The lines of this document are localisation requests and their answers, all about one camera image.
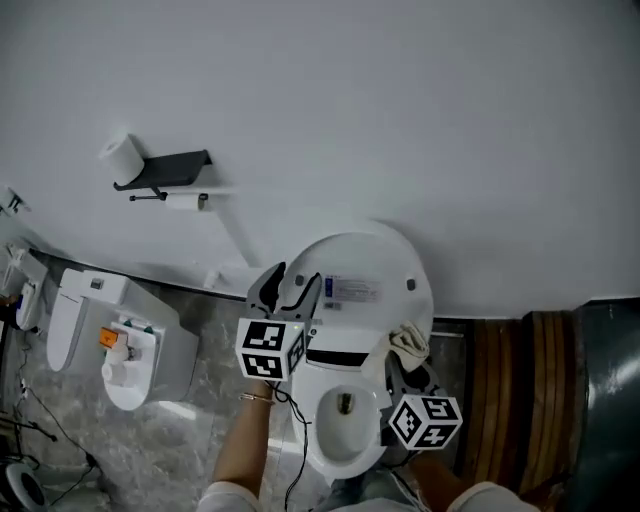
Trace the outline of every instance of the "bracelet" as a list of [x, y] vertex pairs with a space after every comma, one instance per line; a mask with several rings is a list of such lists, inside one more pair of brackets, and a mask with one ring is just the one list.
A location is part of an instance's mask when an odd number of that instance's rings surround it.
[[265, 398], [263, 396], [254, 395], [253, 393], [241, 393], [238, 397], [239, 400], [260, 400], [266, 402], [269, 405], [274, 405], [276, 402], [272, 398]]

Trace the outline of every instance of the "marble floor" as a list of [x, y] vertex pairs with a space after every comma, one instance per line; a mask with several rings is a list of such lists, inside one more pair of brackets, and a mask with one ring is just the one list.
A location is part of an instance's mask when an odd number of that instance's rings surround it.
[[[50, 309], [56, 293], [54, 283], [59, 282], [64, 269], [81, 267], [55, 258], [46, 260], [52, 281], [47, 290]], [[97, 458], [104, 471], [109, 498], [94, 509], [192, 511], [210, 482], [224, 436], [240, 405], [238, 395], [245, 388], [233, 349], [244, 303], [141, 284], [175, 308], [182, 326], [200, 337], [191, 388], [183, 402], [150, 403], [133, 412], [122, 411], [111, 404], [99, 375], [81, 378], [55, 373], [47, 366], [44, 339], [12, 332], [2, 368], [2, 408], [11, 410], [17, 402], [17, 374], [24, 363], [21, 375], [27, 386], [66, 432]], [[448, 324], [436, 327], [451, 328]], [[441, 383], [462, 405], [464, 339], [434, 337], [431, 343], [433, 366]], [[37, 432], [25, 430], [25, 453], [50, 464], [84, 463], [82, 452], [60, 435], [53, 419], [33, 396], [23, 400], [19, 409], [24, 419], [36, 421], [59, 437], [53, 443]], [[451, 464], [456, 446], [448, 454]], [[264, 510], [284, 509], [286, 489], [301, 462], [288, 405], [278, 404], [271, 415], [268, 460], [260, 494]], [[307, 465], [292, 493], [289, 510], [308, 510], [327, 493], [324, 478]]]

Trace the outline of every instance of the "black shelf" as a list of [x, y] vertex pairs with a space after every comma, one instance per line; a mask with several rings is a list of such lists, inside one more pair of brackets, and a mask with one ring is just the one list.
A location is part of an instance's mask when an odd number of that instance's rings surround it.
[[114, 183], [113, 188], [117, 191], [150, 188], [159, 196], [158, 189], [160, 187], [186, 187], [192, 185], [198, 178], [202, 167], [208, 164], [211, 164], [211, 158], [206, 149], [190, 153], [145, 158], [144, 167], [135, 180], [126, 185]]

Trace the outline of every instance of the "white rag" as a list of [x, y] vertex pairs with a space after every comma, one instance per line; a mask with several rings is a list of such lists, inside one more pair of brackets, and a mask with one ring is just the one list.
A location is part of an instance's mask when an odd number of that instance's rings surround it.
[[400, 329], [385, 334], [362, 363], [360, 371], [374, 382], [384, 386], [385, 361], [389, 352], [395, 352], [407, 373], [416, 370], [429, 356], [429, 342], [413, 322], [404, 322]]

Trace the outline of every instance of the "sleeve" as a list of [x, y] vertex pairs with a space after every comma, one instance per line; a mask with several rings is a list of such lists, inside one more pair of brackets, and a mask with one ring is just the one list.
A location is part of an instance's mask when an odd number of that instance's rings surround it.
[[510, 490], [490, 482], [482, 482], [458, 496], [447, 512], [538, 512]]
[[204, 492], [196, 512], [260, 512], [256, 497], [231, 482], [216, 482]]

